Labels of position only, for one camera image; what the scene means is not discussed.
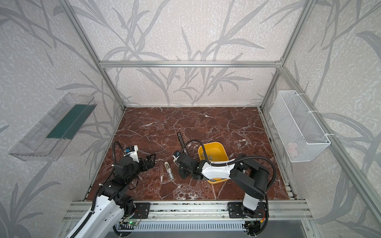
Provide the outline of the black stapler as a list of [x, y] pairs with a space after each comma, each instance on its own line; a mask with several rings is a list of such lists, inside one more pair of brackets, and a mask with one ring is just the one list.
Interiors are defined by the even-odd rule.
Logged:
[[178, 133], [177, 133], [177, 136], [178, 136], [179, 142], [180, 142], [180, 144], [181, 144], [181, 147], [182, 147], [182, 149], [183, 149], [182, 152], [184, 152], [185, 154], [187, 154], [188, 152], [187, 152], [186, 148], [184, 147], [184, 146], [185, 146], [185, 143], [184, 143], [184, 140], [183, 140], [183, 138], [182, 138], [181, 133], [178, 132]]

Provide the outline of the white mini stapler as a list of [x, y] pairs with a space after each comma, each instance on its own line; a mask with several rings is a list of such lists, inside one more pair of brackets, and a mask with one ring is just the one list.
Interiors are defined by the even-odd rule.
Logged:
[[169, 163], [168, 163], [168, 162], [165, 162], [165, 163], [164, 163], [164, 166], [165, 166], [166, 171], [167, 171], [167, 173], [168, 173], [169, 179], [170, 179], [170, 180], [174, 180], [174, 175], [173, 175], [173, 172], [172, 172], [172, 169], [171, 169]]

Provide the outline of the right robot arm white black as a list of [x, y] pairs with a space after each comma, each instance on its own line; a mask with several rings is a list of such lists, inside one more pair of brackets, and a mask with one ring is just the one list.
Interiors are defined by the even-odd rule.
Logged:
[[230, 179], [244, 192], [242, 211], [254, 213], [267, 191], [276, 179], [276, 166], [262, 156], [240, 155], [237, 158], [213, 163], [208, 160], [196, 161], [185, 153], [175, 158], [179, 164], [178, 173], [182, 179], [192, 177], [197, 180]]

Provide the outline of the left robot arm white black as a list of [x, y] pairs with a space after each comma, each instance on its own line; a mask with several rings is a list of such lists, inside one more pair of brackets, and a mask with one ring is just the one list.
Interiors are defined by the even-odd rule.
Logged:
[[68, 238], [104, 238], [123, 217], [136, 211], [134, 199], [127, 195], [129, 184], [139, 174], [155, 166], [156, 155], [137, 159], [127, 155], [114, 166], [113, 178], [99, 187], [90, 209], [67, 235]]

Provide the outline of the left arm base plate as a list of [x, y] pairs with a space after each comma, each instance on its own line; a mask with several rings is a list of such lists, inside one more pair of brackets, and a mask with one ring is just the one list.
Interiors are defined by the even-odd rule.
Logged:
[[135, 203], [136, 210], [132, 216], [132, 219], [147, 219], [150, 212], [151, 203], [138, 202]]

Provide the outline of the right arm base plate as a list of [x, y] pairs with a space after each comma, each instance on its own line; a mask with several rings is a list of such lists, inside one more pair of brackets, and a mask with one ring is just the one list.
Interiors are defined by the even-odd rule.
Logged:
[[260, 201], [254, 210], [244, 207], [242, 202], [229, 202], [227, 210], [229, 218], [266, 219], [268, 217], [267, 204], [263, 201]]

